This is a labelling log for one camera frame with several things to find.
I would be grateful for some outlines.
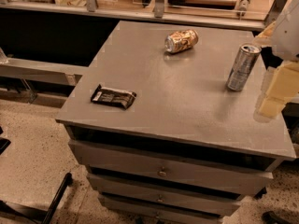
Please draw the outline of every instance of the can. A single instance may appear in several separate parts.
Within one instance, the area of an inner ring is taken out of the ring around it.
[[[233,68],[226,83],[230,90],[243,90],[261,51],[261,47],[251,43],[243,44],[239,48],[239,52],[235,57]]]
[[[198,34],[194,30],[176,31],[165,39],[165,48],[169,53],[178,53],[192,48],[198,42]]]

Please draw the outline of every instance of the concrete floor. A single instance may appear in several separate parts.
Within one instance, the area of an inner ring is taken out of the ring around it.
[[[74,183],[66,189],[52,223],[135,224],[136,216],[107,210],[98,202],[85,167],[78,165],[67,145],[64,126],[55,122],[64,100],[39,95],[28,105],[26,92],[0,91],[1,136],[11,141],[0,155],[0,200],[47,210],[64,175],[71,172]],[[225,224],[262,224],[261,215],[269,210],[299,223],[299,166],[285,163],[276,169],[274,177],[267,194],[260,200],[246,198],[231,217],[224,219]],[[2,216],[0,224],[33,223]],[[156,220],[144,218],[144,223],[154,224]]]

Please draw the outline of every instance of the gray tabletop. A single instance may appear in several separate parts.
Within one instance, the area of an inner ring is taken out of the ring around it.
[[[197,45],[176,55],[167,54],[165,37],[190,28],[199,34]],[[262,58],[242,92],[225,88],[239,46],[252,38],[246,31],[121,21],[57,121],[294,158],[283,117],[264,119],[255,112],[265,72]],[[91,96],[99,84],[135,91],[137,98],[127,110],[93,104]]]

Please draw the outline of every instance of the terrazzo floor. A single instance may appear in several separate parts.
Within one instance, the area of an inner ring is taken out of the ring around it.
[[[85,167],[78,165],[67,145],[64,126],[55,121],[65,98],[41,94],[33,104],[27,101],[26,92],[0,90],[1,136],[11,141],[0,155],[0,200],[47,210],[64,175],[70,172],[74,183],[66,189],[51,223],[135,224],[136,216],[107,210],[98,202]],[[262,213],[270,210],[293,224],[299,223],[297,165],[288,162],[279,166],[267,194],[260,200],[244,199],[241,207],[224,219],[225,224],[262,224]],[[145,224],[156,222],[144,218]],[[0,224],[14,223],[33,222],[0,213]]]

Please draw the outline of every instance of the drawer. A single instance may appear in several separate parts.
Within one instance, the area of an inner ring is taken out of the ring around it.
[[[153,185],[149,182],[126,180],[109,175],[99,176],[88,174],[87,178],[93,189],[100,192],[145,200],[152,203],[178,206],[221,216],[230,216],[240,206],[240,202],[238,201],[205,195],[186,189],[174,189],[171,187]]]
[[[273,178],[267,172],[136,148],[75,140],[69,146],[80,164],[238,194],[255,195]]]
[[[100,194],[98,199],[100,203],[108,209],[154,217],[160,220],[170,220],[185,224],[222,223],[221,219],[218,217],[208,216],[199,212],[190,212],[171,207],[161,207],[160,205],[125,199],[114,195]]]

